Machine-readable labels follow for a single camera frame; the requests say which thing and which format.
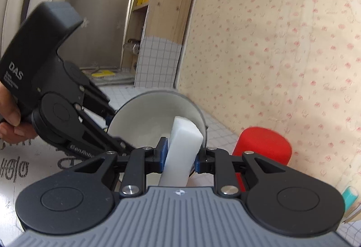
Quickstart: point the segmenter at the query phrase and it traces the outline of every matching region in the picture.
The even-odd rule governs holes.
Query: gray ribbed surface
[[[317,238],[283,237],[260,227],[236,200],[212,188],[150,187],[146,195],[123,199],[101,225],[77,235],[49,237],[27,231],[9,247],[346,247],[335,233]]]

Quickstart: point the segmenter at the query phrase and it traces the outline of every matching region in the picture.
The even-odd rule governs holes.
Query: white sponge
[[[185,187],[203,142],[203,135],[190,120],[175,117],[168,142],[168,155],[158,186]]]

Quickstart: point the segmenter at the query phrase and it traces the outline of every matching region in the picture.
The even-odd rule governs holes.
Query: finger
[[[0,114],[13,126],[20,124],[20,110],[13,96],[2,83],[0,83]]]
[[[14,133],[16,135],[26,137],[27,139],[33,139],[37,136],[34,127],[29,123],[21,123],[19,126],[14,128]]]
[[[5,122],[0,124],[0,138],[9,144],[17,144],[28,139],[25,136],[15,134],[14,127]]]

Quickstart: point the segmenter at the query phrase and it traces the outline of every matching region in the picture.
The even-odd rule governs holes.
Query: teal marker
[[[358,191],[351,186],[348,186],[342,193],[343,201],[345,202],[345,211],[347,211],[351,205],[356,201],[359,196]]]

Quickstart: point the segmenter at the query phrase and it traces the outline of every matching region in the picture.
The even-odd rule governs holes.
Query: wooden shelf
[[[134,9],[133,9],[133,12],[134,11],[137,11],[137,12],[146,12],[147,9],[148,9],[148,4],[149,2],[145,2],[144,4],[141,4],[139,6],[135,6]]]

